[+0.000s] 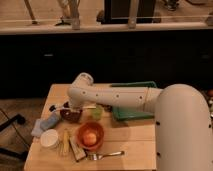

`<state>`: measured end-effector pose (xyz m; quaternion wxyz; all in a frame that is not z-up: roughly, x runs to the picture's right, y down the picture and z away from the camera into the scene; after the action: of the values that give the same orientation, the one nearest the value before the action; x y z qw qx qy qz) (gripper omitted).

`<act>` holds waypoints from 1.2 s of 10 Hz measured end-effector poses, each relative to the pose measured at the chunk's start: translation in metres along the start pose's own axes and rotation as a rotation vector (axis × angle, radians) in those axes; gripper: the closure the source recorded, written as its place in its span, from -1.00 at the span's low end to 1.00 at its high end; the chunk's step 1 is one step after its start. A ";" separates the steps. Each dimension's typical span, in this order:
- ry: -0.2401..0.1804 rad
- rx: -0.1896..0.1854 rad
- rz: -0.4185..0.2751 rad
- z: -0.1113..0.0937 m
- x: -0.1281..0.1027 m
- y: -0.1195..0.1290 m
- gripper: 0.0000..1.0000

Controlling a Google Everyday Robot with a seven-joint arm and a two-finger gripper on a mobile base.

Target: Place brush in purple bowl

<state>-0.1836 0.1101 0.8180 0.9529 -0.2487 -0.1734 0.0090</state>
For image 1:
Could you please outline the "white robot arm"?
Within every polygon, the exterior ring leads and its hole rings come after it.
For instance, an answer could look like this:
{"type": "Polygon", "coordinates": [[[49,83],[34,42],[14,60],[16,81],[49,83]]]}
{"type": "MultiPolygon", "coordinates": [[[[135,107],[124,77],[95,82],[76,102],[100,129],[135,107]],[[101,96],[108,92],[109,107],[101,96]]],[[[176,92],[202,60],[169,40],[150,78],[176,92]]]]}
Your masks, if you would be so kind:
{"type": "Polygon", "coordinates": [[[187,84],[98,87],[88,73],[67,89],[69,105],[85,102],[125,107],[154,115],[157,171],[213,171],[213,128],[204,96],[187,84]]]}

